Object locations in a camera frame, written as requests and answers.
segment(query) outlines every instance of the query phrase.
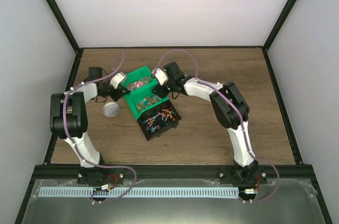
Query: white panel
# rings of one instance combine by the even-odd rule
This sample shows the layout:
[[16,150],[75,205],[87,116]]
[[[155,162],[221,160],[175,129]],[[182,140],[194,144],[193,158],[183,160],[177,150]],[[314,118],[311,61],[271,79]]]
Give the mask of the white panel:
[[269,50],[298,145],[339,223],[339,0],[298,0]]
[[263,45],[287,0],[56,0],[81,47]]
[[49,102],[74,59],[45,0],[0,0],[0,216],[14,223],[50,138]]

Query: purple cable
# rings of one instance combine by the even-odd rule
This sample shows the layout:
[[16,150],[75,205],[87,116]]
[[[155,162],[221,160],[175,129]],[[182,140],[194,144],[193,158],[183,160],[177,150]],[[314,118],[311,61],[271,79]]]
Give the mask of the purple cable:
[[237,107],[235,107],[235,106],[233,105],[233,103],[232,103],[228,98],[226,98],[221,92],[219,92],[215,87],[213,87],[213,86],[211,86],[211,85],[209,85],[209,84],[206,84],[206,83],[204,83],[204,82],[201,82],[201,81],[199,81],[199,80],[197,80],[197,83],[200,84],[200,85],[204,85],[204,86],[207,86],[207,87],[211,88],[213,91],[215,91],[217,94],[219,94],[219,95],[227,102],[228,105],[230,105],[230,106],[232,107],[232,109],[237,113],[237,115],[238,115],[239,118],[240,118],[240,126],[241,126],[242,131],[243,131],[243,135],[244,135],[244,139],[245,139],[245,145],[246,145],[246,149],[247,149],[248,154],[249,154],[253,159],[255,159],[256,161],[258,161],[258,162],[265,162],[265,163],[269,164],[269,165],[274,169],[274,171],[275,171],[275,173],[276,173],[276,177],[277,177],[277,179],[278,179],[274,191],[273,191],[270,195],[266,196],[265,198],[259,199],[259,200],[255,200],[255,201],[252,201],[252,202],[253,202],[253,203],[259,203],[259,202],[265,201],[266,199],[269,199],[271,196],[273,196],[273,195],[276,193],[276,191],[278,190],[278,187],[279,187],[280,175],[279,175],[279,172],[278,172],[277,168],[276,168],[271,162],[269,162],[268,160],[265,160],[265,159],[258,159],[258,158],[256,158],[256,157],[251,153],[251,151],[250,151],[250,149],[249,149],[248,141],[247,141],[246,132],[245,132],[244,119],[243,119],[243,116],[241,115],[241,113],[239,112],[239,110],[237,109]]
[[[118,70],[120,69],[123,61],[124,61],[124,58],[125,58],[125,55],[124,53],[122,53],[122,59],[121,59],[121,62],[119,63],[118,67],[116,69],[113,70],[112,73],[108,74],[107,76],[104,76],[102,78],[98,78],[98,79],[95,79],[95,80],[92,80],[92,81],[89,81],[89,82],[86,82],[86,83],[81,83],[75,87],[72,87],[71,88],[71,91],[68,91],[68,93],[65,95],[65,99],[64,99],[64,103],[63,103],[63,122],[64,122],[64,129],[65,129],[65,134],[66,136],[69,138],[69,140],[74,144],[74,149],[75,151],[77,152],[78,156],[80,157],[80,159],[82,159],[83,161],[85,161],[86,163],[92,165],[92,166],[95,166],[95,167],[100,167],[100,168],[125,168],[125,169],[129,169],[133,172],[134,174],[134,182],[133,184],[129,187],[128,190],[126,190],[124,193],[122,193],[119,197],[117,198],[114,198],[112,200],[104,200],[104,201],[101,201],[102,203],[109,203],[109,202],[113,202],[113,201],[116,201],[120,198],[122,198],[123,196],[127,195],[131,190],[132,188],[135,186],[135,184],[137,183],[137,173],[136,171],[132,168],[132,167],[129,167],[129,166],[103,166],[103,165],[98,165],[98,164],[95,164],[93,162],[90,162],[89,160],[85,159],[84,156],[81,154],[81,152],[79,151],[79,148],[78,146],[75,144],[75,140],[71,137],[71,135],[69,134],[69,131],[68,131],[68,128],[67,128],[67,116],[66,116],[66,111],[67,111],[67,100],[70,96],[70,94],[72,92],[75,92],[77,89],[79,89],[80,87],[84,86],[84,85],[88,85],[88,84],[91,84],[91,83],[96,83],[96,82],[99,82],[99,81],[102,81],[102,80],[105,80],[111,76],[113,76],[115,73],[118,72]],[[91,200],[92,202],[96,202],[93,200],[93,196],[95,195],[95,193],[92,194],[91,196]]]
[[194,63],[195,63],[195,78],[198,79],[198,63],[197,63],[197,60],[191,55],[191,53],[189,53],[188,51],[184,50],[184,49],[171,49],[170,51],[166,52],[162,57],[161,59],[159,60],[158,64],[157,64],[157,67],[155,67],[154,69],[154,73],[157,71],[157,69],[159,68],[161,62],[163,61],[163,59],[170,53],[172,52],[175,52],[175,51],[178,51],[178,52],[184,52],[186,53],[187,55],[189,55]]

